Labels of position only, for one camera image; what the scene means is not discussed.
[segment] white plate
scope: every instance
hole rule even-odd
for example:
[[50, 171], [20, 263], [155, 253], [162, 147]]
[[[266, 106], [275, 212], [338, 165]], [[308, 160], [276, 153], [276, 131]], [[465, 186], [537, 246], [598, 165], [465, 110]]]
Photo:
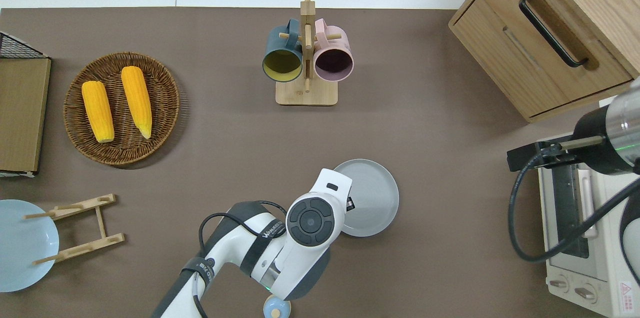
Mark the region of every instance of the white plate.
[[54, 261], [33, 261], [58, 254], [58, 229], [50, 217], [23, 219], [44, 213], [30, 202], [0, 200], [0, 292], [27, 288], [44, 277]]
[[400, 193], [391, 173], [368, 159], [352, 159], [335, 169], [353, 180], [349, 193], [355, 209], [347, 212], [342, 231], [350, 236], [369, 237], [382, 232], [398, 212]]

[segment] woven tray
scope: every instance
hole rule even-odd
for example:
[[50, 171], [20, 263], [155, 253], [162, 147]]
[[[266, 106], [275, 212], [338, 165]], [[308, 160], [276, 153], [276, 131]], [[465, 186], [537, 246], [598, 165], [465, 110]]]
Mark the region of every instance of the woven tray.
[[[133, 122], [121, 81], [121, 70], [142, 70], [151, 101], [151, 138], [145, 139]], [[82, 99], [82, 83], [101, 81], [107, 90], [114, 139], [98, 143], [89, 125]], [[112, 53], [89, 63], [73, 79], [64, 99], [64, 127], [73, 145], [85, 157], [110, 166], [140, 161], [158, 150], [178, 120], [180, 97], [171, 72], [162, 63], [130, 51]]]

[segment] toaster oven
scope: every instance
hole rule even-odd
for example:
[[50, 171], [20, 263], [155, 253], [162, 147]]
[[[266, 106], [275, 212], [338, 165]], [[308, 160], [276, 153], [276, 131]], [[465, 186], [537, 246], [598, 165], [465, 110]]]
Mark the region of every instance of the toaster oven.
[[[538, 169], [546, 250], [588, 218], [635, 174], [598, 173], [583, 163]], [[606, 317], [640, 317], [640, 288], [622, 255], [618, 204], [581, 238], [546, 261], [553, 295]]]

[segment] black cable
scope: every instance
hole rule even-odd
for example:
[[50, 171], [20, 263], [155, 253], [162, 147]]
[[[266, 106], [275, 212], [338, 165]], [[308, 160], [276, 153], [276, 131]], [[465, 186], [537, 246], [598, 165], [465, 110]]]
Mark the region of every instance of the black cable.
[[280, 204], [276, 203], [276, 202], [272, 202], [272, 201], [256, 201], [256, 202], [258, 202], [259, 204], [266, 204], [268, 206], [274, 206], [277, 209], [280, 209], [280, 211], [282, 213], [284, 213], [285, 217], [287, 216], [287, 210], [285, 208], [282, 208], [282, 206]]
[[627, 197], [629, 197], [633, 193], [640, 191], [640, 178], [639, 178], [631, 182], [631, 184], [624, 187], [618, 193], [615, 193], [615, 195], [613, 195], [611, 199], [609, 199], [607, 202], [602, 204], [602, 206], [599, 207], [589, 218], [587, 218], [584, 222], [582, 222], [582, 224], [580, 224], [578, 227], [571, 230], [569, 234], [567, 234], [565, 238], [560, 240], [558, 244], [556, 244], [553, 248], [547, 250], [546, 252], [544, 252], [544, 254], [540, 254], [538, 256], [526, 254], [526, 252], [522, 250], [518, 242], [518, 238], [516, 237], [516, 234], [515, 234], [514, 216], [515, 216], [516, 196], [518, 195], [518, 190], [521, 186], [522, 179], [524, 178], [524, 175], [526, 174], [526, 172], [535, 165], [538, 159], [546, 156], [547, 154], [549, 154], [550, 151], [551, 151], [550, 149], [543, 149], [540, 152], [538, 152], [538, 154], [533, 156], [528, 161], [528, 163], [526, 163], [525, 167], [522, 168], [522, 170], [520, 170], [520, 172], [518, 173], [518, 176], [516, 177], [516, 181], [513, 184], [513, 189], [511, 189], [511, 195], [509, 198], [509, 214], [507, 218], [507, 224], [509, 225], [509, 238], [511, 240], [511, 245], [513, 246], [513, 249], [516, 251], [516, 253], [520, 258], [531, 263], [542, 263], [547, 259], [550, 259], [551, 257], [557, 255], [558, 253], [566, 250], [567, 247], [572, 245], [576, 239], [580, 238], [582, 234], [587, 232], [587, 230], [589, 230], [590, 227], [594, 226], [599, 220], [602, 219], [602, 217], [604, 217], [607, 213], [609, 213], [612, 209], [614, 209], [615, 206], [620, 204], [622, 201], [624, 201]]
[[198, 299], [197, 294], [193, 296], [193, 302], [196, 305], [196, 308], [198, 309], [198, 313], [200, 313], [200, 316], [202, 318], [208, 318], [207, 314], [204, 311], [204, 308], [202, 308], [202, 304], [200, 303], [200, 300]]
[[[267, 205], [270, 205], [270, 206], [277, 207], [277, 208], [278, 208], [278, 209], [280, 209], [282, 212], [284, 212], [285, 216], [287, 215], [287, 211], [286, 211], [284, 208], [282, 208], [282, 206], [280, 206], [280, 205], [279, 205], [278, 203], [276, 203], [276, 202], [271, 202], [271, 201], [256, 201], [256, 202], [258, 202], [259, 204], [267, 204]], [[215, 217], [227, 217], [227, 218], [229, 218], [230, 220], [233, 220], [233, 222], [236, 222], [238, 225], [242, 226], [242, 227], [243, 227], [244, 229], [246, 229], [250, 234], [253, 234], [254, 236], [260, 236], [260, 233], [258, 233], [258, 232], [256, 232], [256, 231], [254, 231], [253, 229], [251, 229], [251, 227], [249, 227], [245, 222], [243, 222], [243, 221], [242, 221], [242, 219], [240, 219], [240, 218], [236, 217], [236, 216], [235, 216], [235, 215], [233, 215], [233, 214], [230, 214], [230, 213], [221, 213], [221, 212], [220, 212], [220, 213], [213, 213], [213, 214], [210, 214], [209, 216], [207, 216], [206, 218], [204, 218], [204, 220], [202, 220], [202, 223], [200, 223], [200, 227], [199, 227], [199, 229], [198, 229], [198, 242], [199, 242], [199, 245], [200, 245], [200, 252], [201, 252], [202, 254], [206, 254], [206, 250], [205, 250], [206, 248], [205, 248], [205, 246], [204, 246], [204, 239], [203, 239], [203, 237], [202, 237], [202, 230], [204, 229], [204, 226], [207, 224], [207, 222], [208, 222], [209, 220], [211, 220], [212, 218], [215, 218]], [[283, 230], [282, 230], [281, 232], [279, 232], [278, 234], [275, 234], [275, 235], [273, 236], [273, 238], [278, 238], [278, 237], [282, 236], [283, 234], [285, 234], [285, 232], [286, 232], [286, 230], [285, 230], [285, 229], [283, 229]]]
[[204, 246], [204, 239], [202, 238], [202, 230], [204, 229], [204, 226], [207, 224], [207, 222], [211, 218], [215, 218], [215, 217], [227, 217], [230, 220], [232, 220], [233, 222], [236, 222], [238, 225], [242, 226], [250, 234], [253, 234], [254, 236], [260, 236], [260, 233], [258, 233], [256, 231], [254, 231], [253, 229], [251, 229], [251, 227], [249, 227], [247, 224], [245, 224], [245, 222], [243, 222], [242, 220], [240, 220], [240, 218], [236, 217], [233, 214], [230, 214], [230, 213], [213, 213], [213, 214], [208, 215], [206, 218], [204, 218], [204, 220], [202, 220], [202, 223], [200, 223], [200, 227], [198, 229], [198, 241], [199, 241], [199, 244], [200, 244], [200, 251], [202, 252], [202, 254], [206, 253], [205, 246]]

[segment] corn cob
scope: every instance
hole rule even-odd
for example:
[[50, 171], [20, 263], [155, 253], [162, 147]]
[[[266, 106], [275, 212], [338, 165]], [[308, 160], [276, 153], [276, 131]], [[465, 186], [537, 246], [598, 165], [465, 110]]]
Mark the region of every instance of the corn cob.
[[95, 139], [99, 143], [113, 141], [114, 120], [102, 81], [90, 80], [82, 83], [82, 100]]
[[151, 138], [151, 102], [142, 70], [130, 65], [122, 68], [120, 76], [133, 123], [148, 140]]

